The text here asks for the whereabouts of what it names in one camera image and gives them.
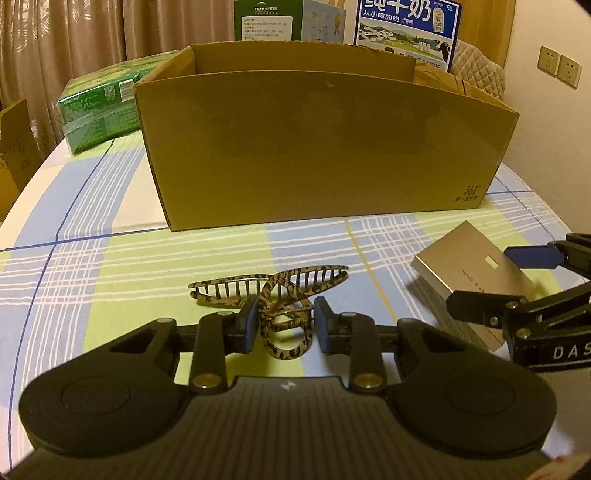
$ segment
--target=white logo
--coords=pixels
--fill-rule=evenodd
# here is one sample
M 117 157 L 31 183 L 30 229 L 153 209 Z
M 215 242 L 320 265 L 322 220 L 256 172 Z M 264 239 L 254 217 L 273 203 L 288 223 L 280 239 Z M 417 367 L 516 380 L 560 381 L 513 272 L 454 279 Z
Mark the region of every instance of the white logo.
M 281 384 L 281 388 L 283 390 L 293 390 L 295 387 L 297 387 L 297 384 L 293 383 L 291 380 L 288 380 L 287 382 L 283 382 Z

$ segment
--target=cow illustration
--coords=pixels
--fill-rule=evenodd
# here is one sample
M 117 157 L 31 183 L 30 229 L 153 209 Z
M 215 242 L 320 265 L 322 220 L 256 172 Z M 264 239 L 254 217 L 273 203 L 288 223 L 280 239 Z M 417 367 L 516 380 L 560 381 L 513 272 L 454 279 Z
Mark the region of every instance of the cow illustration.
M 443 58 L 443 61 L 447 62 L 447 59 L 449 58 L 449 50 L 450 50 L 449 43 L 441 41 L 437 44 L 436 49 L 441 52 L 441 57 Z

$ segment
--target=brown curtain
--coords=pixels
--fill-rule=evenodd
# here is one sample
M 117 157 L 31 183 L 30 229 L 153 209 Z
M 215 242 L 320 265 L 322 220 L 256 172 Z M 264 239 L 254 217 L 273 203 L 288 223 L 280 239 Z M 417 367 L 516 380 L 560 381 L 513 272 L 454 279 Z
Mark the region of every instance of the brown curtain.
M 46 157 L 68 80 L 126 59 L 230 40 L 231 0 L 0 0 L 0 102 L 27 99 Z
M 461 0 L 462 19 L 458 38 L 478 47 L 489 60 L 505 67 L 515 1 Z

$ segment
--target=plaid tablecloth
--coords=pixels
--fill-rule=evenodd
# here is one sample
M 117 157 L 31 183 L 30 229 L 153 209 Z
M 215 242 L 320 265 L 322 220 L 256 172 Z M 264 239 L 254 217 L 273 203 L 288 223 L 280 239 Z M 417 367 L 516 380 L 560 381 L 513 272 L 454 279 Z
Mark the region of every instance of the plaid tablecloth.
M 172 233 L 140 132 L 76 157 L 62 142 L 0 228 L 0 470 L 31 449 L 18 400 L 33 378 L 154 318 L 197 322 L 211 310 L 189 297 L 187 285 L 196 280 L 274 273 L 296 265 L 348 265 L 347 282 L 326 293 L 335 311 L 363 312 L 383 324 L 416 317 L 496 348 L 489 332 L 479 336 L 454 322 L 410 267 L 416 253 L 464 220 L 501 249 L 545 244 L 567 232 L 554 212 L 501 165 L 476 210 Z M 562 269 L 528 275 L 546 294 L 582 282 Z M 395 378 L 391 355 L 385 359 Z M 181 361 L 177 382 L 187 381 L 188 361 Z M 228 358 L 230 376 L 346 375 L 347 370 L 346 358 L 325 358 L 317 343 L 293 361 L 274 360 L 261 345 L 248 356 Z M 560 403 L 548 451 L 591 450 L 587 428 L 573 413 L 581 399 L 591 406 L 589 369 L 546 378 Z

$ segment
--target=power outlet plate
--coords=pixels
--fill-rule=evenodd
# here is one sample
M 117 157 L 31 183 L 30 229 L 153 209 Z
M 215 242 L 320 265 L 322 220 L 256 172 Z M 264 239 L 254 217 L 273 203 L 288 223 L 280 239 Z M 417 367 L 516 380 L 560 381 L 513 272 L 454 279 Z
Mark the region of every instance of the power outlet plate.
M 538 58 L 538 68 L 545 72 L 556 76 L 558 73 L 558 62 L 560 61 L 560 53 L 550 50 L 543 45 L 540 47 L 540 56 Z
M 582 66 L 574 60 L 562 55 L 558 64 L 557 78 L 564 83 L 568 83 L 571 87 L 577 88 L 579 86 L 579 79 L 581 78 Z

